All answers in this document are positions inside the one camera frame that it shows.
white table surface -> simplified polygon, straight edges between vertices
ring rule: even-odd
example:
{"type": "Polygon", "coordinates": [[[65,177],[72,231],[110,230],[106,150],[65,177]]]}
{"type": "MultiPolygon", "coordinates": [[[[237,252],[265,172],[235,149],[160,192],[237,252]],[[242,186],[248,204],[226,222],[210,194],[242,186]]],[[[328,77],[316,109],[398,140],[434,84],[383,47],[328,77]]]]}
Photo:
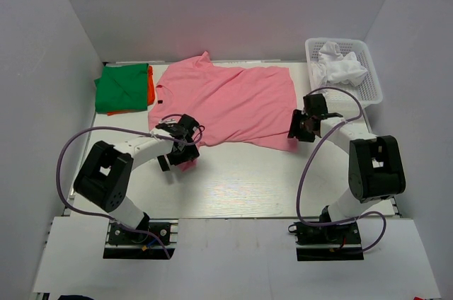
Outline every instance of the white table surface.
{"type": "MultiPolygon", "coordinates": [[[[171,260],[104,260],[107,219],[55,218],[34,292],[95,300],[409,300],[439,297],[415,224],[390,219],[363,261],[298,262],[289,219],[181,219],[171,260]]],[[[358,221],[371,243],[380,219],[358,221]]]]}
{"type": "MultiPolygon", "coordinates": [[[[215,65],[288,67],[299,109],[303,108],[302,98],[310,91],[306,63],[225,62],[215,65]]],[[[165,64],[153,64],[154,84],[157,84],[166,67],[165,64]]],[[[367,126],[363,119],[356,122],[367,126]]],[[[113,116],[98,114],[93,125],[149,131],[147,112],[113,116]]],[[[120,132],[93,132],[88,141],[88,150],[100,140],[114,144],[133,137],[120,132]]],[[[170,172],[163,173],[157,160],[135,169],[127,196],[151,218],[157,219],[296,217],[297,186],[313,148],[314,144],[299,143],[299,152],[292,154],[244,143],[225,143],[210,148],[202,146],[196,167],[186,172],[172,167],[170,172]]],[[[317,217],[327,204],[334,202],[347,188],[348,155],[326,142],[312,163],[304,184],[302,215],[317,217]]],[[[74,206],[102,212],[80,195],[75,196],[74,206]]],[[[380,202],[372,209],[385,215],[395,214],[389,200],[380,202]]]]}

white wall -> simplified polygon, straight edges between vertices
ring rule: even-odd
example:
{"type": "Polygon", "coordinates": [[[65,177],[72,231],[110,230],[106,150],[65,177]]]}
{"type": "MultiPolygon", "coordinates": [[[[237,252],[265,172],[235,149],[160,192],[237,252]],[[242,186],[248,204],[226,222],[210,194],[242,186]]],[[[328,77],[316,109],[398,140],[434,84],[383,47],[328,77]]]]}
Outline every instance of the white wall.
{"type": "Polygon", "coordinates": [[[399,208],[415,219],[442,298],[453,299],[453,0],[386,0],[365,41],[384,93],[372,126],[402,152],[399,208]]]}
{"type": "MultiPolygon", "coordinates": [[[[50,221],[55,164],[90,125],[101,62],[68,0],[0,0],[0,292],[28,299],[50,221]]],[[[68,188],[76,155],[65,165],[68,188]]]]}
{"type": "Polygon", "coordinates": [[[104,62],[301,59],[310,37],[363,39],[384,0],[70,0],[104,62]]]}

white plastic basket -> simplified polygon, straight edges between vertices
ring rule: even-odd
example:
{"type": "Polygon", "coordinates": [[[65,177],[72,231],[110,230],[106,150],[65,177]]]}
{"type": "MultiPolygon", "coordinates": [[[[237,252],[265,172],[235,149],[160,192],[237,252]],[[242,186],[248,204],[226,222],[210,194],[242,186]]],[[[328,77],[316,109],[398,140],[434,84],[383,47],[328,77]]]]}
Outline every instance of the white plastic basket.
{"type": "MultiPolygon", "coordinates": [[[[308,62],[309,78],[311,89],[317,88],[314,85],[313,74],[311,72],[311,63],[318,61],[319,50],[328,40],[335,42],[340,47],[341,53],[344,55],[349,52],[355,52],[357,60],[368,69],[368,74],[359,86],[352,84],[327,83],[325,86],[335,86],[352,93],[360,101],[362,107],[367,107],[370,104],[378,104],[382,102],[382,91],[379,79],[376,75],[376,69],[373,65],[373,60],[369,54],[367,45],[361,40],[348,40],[345,38],[310,38],[305,42],[306,61],[308,62]]],[[[340,91],[326,89],[326,100],[329,104],[345,105],[350,104],[351,98],[340,91]]]]}

purple cable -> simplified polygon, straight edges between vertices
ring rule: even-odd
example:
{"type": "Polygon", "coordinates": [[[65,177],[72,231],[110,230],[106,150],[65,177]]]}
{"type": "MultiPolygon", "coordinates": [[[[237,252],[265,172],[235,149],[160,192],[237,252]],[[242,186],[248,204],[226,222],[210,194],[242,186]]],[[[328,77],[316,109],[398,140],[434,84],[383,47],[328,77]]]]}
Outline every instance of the purple cable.
{"type": "Polygon", "coordinates": [[[170,114],[170,115],[163,117],[162,121],[166,120],[167,118],[170,118],[170,117],[181,117],[181,116],[183,116],[183,114],[170,114]]]}
{"type": "MultiPolygon", "coordinates": [[[[115,218],[111,217],[110,215],[102,214],[102,213],[95,213],[95,212],[86,212],[84,210],[81,210],[81,209],[78,209],[78,208],[74,207],[72,204],[70,204],[66,200],[66,198],[63,195],[63,191],[62,191],[61,170],[62,170],[62,163],[63,163],[63,158],[64,158],[64,154],[66,153],[66,150],[68,149],[69,145],[75,139],[77,139],[78,137],[80,137],[81,135],[83,135],[83,134],[85,134],[87,132],[92,132],[92,131],[95,131],[95,130],[113,130],[113,131],[116,131],[116,132],[127,132],[129,134],[136,134],[136,135],[141,135],[141,136],[145,136],[145,137],[156,137],[157,139],[167,139],[167,140],[170,140],[170,141],[183,143],[183,144],[188,145],[188,146],[192,146],[194,144],[197,144],[199,141],[201,141],[201,138],[202,138],[202,132],[201,132],[200,133],[200,138],[197,139],[196,141],[194,141],[194,142],[185,142],[185,141],[181,141],[179,139],[174,139],[173,137],[167,137],[167,136],[162,136],[162,135],[157,135],[157,134],[151,135],[148,132],[138,132],[136,130],[123,129],[123,128],[117,128],[117,127],[91,127],[91,128],[88,128],[88,129],[81,130],[80,132],[76,133],[73,137],[71,137],[68,140],[68,142],[66,142],[64,144],[62,150],[59,153],[58,161],[57,161],[57,172],[55,174],[55,182],[56,182],[56,185],[57,185],[57,192],[58,192],[58,196],[59,196],[60,200],[63,202],[63,204],[64,204],[64,206],[66,208],[69,208],[73,212],[76,212],[76,213],[79,213],[79,214],[82,214],[82,215],[89,215],[89,216],[92,216],[92,217],[104,217],[106,219],[109,219],[109,220],[115,221],[115,222],[117,222],[117,220],[115,218]]],[[[140,231],[140,230],[137,230],[137,229],[132,229],[130,227],[125,226],[124,224],[118,223],[118,225],[122,229],[124,229],[126,231],[130,231],[132,233],[150,235],[153,238],[155,238],[156,241],[159,243],[159,245],[162,246],[165,254],[167,255],[167,258],[170,260],[170,254],[168,253],[167,248],[165,247],[164,243],[161,241],[161,239],[157,235],[155,235],[155,234],[153,234],[151,232],[148,232],[148,231],[140,231]]]]}
{"type": "Polygon", "coordinates": [[[194,141],[197,141],[197,143],[201,140],[201,136],[203,136],[203,132],[205,130],[205,126],[204,125],[200,125],[198,127],[198,134],[194,137],[194,141]]]}
{"type": "MultiPolygon", "coordinates": [[[[351,94],[351,93],[349,93],[347,91],[344,91],[343,89],[335,88],[335,87],[332,87],[332,86],[325,86],[323,88],[314,89],[313,91],[311,91],[309,93],[309,95],[314,93],[314,92],[316,92],[316,91],[322,91],[324,89],[332,89],[332,90],[341,91],[342,93],[345,93],[346,95],[350,96],[355,101],[355,103],[359,107],[359,115],[347,119],[346,122],[351,122],[351,121],[354,121],[354,120],[358,120],[359,118],[361,118],[363,116],[363,109],[362,109],[362,106],[360,105],[359,100],[356,99],[356,97],[353,94],[351,94]]],[[[354,253],[363,253],[363,252],[366,252],[367,250],[370,250],[371,248],[375,247],[378,244],[378,242],[380,242],[380,240],[382,239],[382,237],[385,234],[385,231],[386,231],[386,228],[387,228],[387,221],[386,221],[385,216],[382,213],[376,212],[376,211],[370,211],[370,212],[366,212],[366,213],[364,213],[364,214],[362,214],[362,215],[360,215],[358,217],[351,217],[349,219],[344,219],[344,220],[338,220],[338,221],[332,221],[332,222],[309,222],[309,221],[305,221],[302,218],[302,215],[301,215],[301,212],[300,212],[300,197],[302,195],[302,187],[304,185],[305,177],[306,177],[306,174],[308,173],[308,170],[310,168],[311,162],[314,160],[315,155],[318,153],[319,149],[321,148],[323,143],[327,140],[327,138],[329,138],[336,130],[340,129],[343,125],[345,125],[346,122],[338,123],[326,135],[324,135],[324,137],[322,137],[321,140],[319,141],[319,143],[315,146],[315,148],[314,148],[313,152],[311,153],[308,161],[306,162],[304,170],[302,171],[302,176],[301,176],[300,181],[299,181],[299,187],[297,188],[296,213],[297,213],[297,217],[299,218],[300,222],[303,223],[305,226],[310,226],[310,227],[334,226],[336,224],[345,224],[345,223],[348,223],[348,222],[351,222],[351,221],[357,221],[358,219],[362,219],[364,217],[368,217],[369,215],[373,215],[373,214],[374,215],[378,215],[379,217],[381,217],[381,219],[383,221],[382,231],[381,231],[379,237],[377,238],[377,240],[375,242],[373,242],[371,245],[369,245],[366,248],[363,248],[362,250],[354,251],[354,253]]]]}

